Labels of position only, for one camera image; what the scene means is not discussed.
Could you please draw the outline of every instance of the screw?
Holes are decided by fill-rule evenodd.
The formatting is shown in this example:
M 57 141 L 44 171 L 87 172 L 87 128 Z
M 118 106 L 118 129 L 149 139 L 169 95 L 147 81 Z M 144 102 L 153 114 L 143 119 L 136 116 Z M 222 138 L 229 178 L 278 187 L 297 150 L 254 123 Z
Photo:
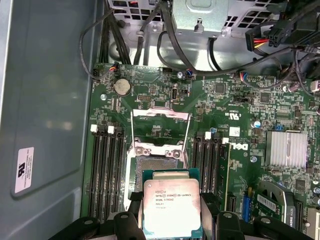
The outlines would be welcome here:
M 222 30 L 221 36 L 222 36 L 222 37 L 226 37 L 226 36 L 227 36 L 227 31 L 226 31 L 226 30 Z
M 258 158 L 256 156 L 252 156 L 250 158 L 250 162 L 252 162 L 252 163 L 256 163 L 257 161 L 258 161 Z
M 142 148 L 141 148 L 141 147 L 137 147 L 137 148 L 135 149 L 135 154 L 136 154 L 136 155 L 141 155 L 141 154 L 142 154 Z
M 314 191 L 315 194 L 320 194 L 320 188 L 319 187 L 315 187 L 313 189 L 313 191 Z
M 92 220 L 87 220 L 87 221 L 84 222 L 85 225 L 89 225 L 89 224 L 92 224 L 92 223 L 93 223 Z
M 101 99 L 102 101 L 107 100 L 107 94 L 104 94 L 104 93 L 101 94 L 100 99 Z
M 227 218 L 227 219 L 232 218 L 232 214 L 229 213 L 229 212 L 224 213 L 223 216 L 224 216 L 225 218 Z
M 265 223 L 265 224 L 270 224 L 271 221 L 268 218 L 261 218 L 261 222 Z
M 173 152 L 173 157 L 176 158 L 176 159 L 179 158 L 180 157 L 180 151 L 174 151 Z
M 178 71 L 178 72 L 176 73 L 176 77 L 177 77 L 178 79 L 182 79 L 182 78 L 184 77 L 184 73 L 183 73 L 182 71 Z

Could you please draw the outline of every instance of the integrated circuit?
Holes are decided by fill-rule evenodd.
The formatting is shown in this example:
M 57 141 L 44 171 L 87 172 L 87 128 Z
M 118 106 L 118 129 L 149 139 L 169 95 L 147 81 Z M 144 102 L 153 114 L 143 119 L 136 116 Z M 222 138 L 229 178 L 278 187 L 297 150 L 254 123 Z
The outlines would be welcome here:
M 262 92 L 260 94 L 260 103 L 268 104 L 270 102 L 270 93 Z
M 216 83 L 214 92 L 216 94 L 224 94 L 225 93 L 225 84 L 224 83 Z
M 295 180 L 295 189 L 298 192 L 304 193 L 306 190 L 306 181 L 301 179 Z

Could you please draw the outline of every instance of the chip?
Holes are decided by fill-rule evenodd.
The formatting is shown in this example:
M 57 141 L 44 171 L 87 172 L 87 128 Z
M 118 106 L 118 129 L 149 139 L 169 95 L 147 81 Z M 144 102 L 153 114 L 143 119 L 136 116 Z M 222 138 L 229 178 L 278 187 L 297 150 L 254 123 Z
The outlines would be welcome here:
M 295 180 L 295 189 L 299 192 L 305 192 L 306 190 L 306 181 L 305 180 Z
M 262 92 L 260 94 L 260 103 L 262 104 L 268 104 L 270 101 L 270 93 Z
M 214 92 L 216 94 L 224 94 L 225 93 L 225 84 L 224 83 L 216 83 Z
M 314 108 L 316 106 L 316 103 L 314 101 L 309 102 L 309 108 Z
M 197 114 L 204 114 L 205 110 L 202 107 L 196 109 Z

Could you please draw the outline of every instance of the capacitor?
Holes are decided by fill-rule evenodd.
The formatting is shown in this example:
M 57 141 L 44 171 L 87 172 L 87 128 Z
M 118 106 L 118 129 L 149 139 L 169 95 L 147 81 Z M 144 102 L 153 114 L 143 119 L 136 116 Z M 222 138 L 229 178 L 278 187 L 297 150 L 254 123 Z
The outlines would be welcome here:
M 320 187 L 315 187 L 315 188 L 313 189 L 313 192 L 314 192 L 315 194 L 320 194 Z
M 260 121 L 253 121 L 251 123 L 251 127 L 254 129 L 259 129 L 261 127 L 261 122 Z
M 289 91 L 290 93 L 294 93 L 294 92 L 298 91 L 299 88 L 300 88 L 300 84 L 299 84 L 299 83 L 296 83 L 296 84 L 291 85 L 291 86 L 288 88 L 288 91 Z
M 182 78 L 184 77 L 184 73 L 181 72 L 181 71 L 178 71 L 178 72 L 176 73 L 176 77 L 177 77 L 178 79 L 182 79 Z
M 215 134 L 217 131 L 218 131 L 218 130 L 217 130 L 216 128 L 214 128 L 214 127 L 211 127 L 211 128 L 210 128 L 210 132 L 211 132 L 212 134 Z
M 250 162 L 252 162 L 252 163 L 256 163 L 257 161 L 258 161 L 258 158 L 256 156 L 252 156 L 250 158 Z
M 320 206 L 320 198 L 319 198 L 318 196 L 314 196 L 314 197 L 312 198 L 312 202 L 313 202 L 314 204 L 318 204 L 318 205 Z

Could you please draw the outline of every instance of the cable connector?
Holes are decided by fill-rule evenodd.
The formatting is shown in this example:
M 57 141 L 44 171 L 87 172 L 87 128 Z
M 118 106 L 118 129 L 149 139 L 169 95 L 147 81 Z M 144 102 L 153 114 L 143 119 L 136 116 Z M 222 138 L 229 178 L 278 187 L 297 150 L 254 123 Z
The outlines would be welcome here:
M 136 35 L 137 35 L 138 37 L 142 37 L 143 39 L 145 38 L 145 32 L 144 32 L 144 31 L 137 31 L 137 32 L 136 32 Z
M 288 37 L 290 37 L 293 29 L 291 20 L 279 20 L 270 30 L 268 34 L 269 46 L 277 48 Z
M 306 46 L 302 52 L 308 54 L 320 54 L 320 47 Z

